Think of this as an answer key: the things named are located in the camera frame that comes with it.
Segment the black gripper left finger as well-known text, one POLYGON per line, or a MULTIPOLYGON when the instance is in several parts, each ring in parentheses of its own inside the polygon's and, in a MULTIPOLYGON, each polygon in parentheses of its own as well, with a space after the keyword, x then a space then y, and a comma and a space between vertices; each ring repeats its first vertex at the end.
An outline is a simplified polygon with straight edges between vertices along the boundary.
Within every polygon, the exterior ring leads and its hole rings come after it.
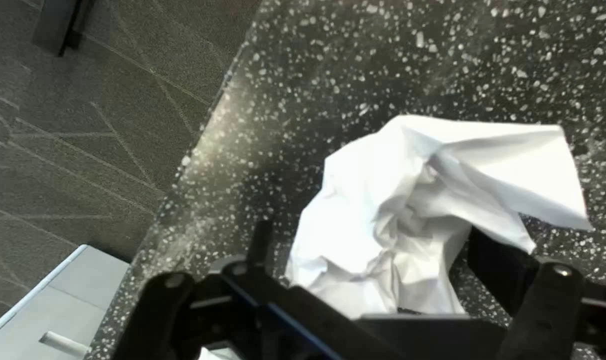
POLYGON ((327 306, 267 275, 272 223, 259 220, 241 261, 193 280, 154 277, 123 326, 112 360, 198 360, 208 347, 239 360, 342 360, 317 329, 327 306))

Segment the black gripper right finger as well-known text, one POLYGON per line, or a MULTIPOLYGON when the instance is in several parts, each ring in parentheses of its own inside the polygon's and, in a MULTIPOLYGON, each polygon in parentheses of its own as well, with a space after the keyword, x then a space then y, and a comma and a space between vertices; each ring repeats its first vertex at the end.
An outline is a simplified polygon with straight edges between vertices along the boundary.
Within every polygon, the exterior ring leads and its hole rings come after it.
POLYGON ((570 360, 573 344, 606 360, 606 285, 575 266, 532 257, 474 229, 467 268, 512 317, 495 360, 570 360))

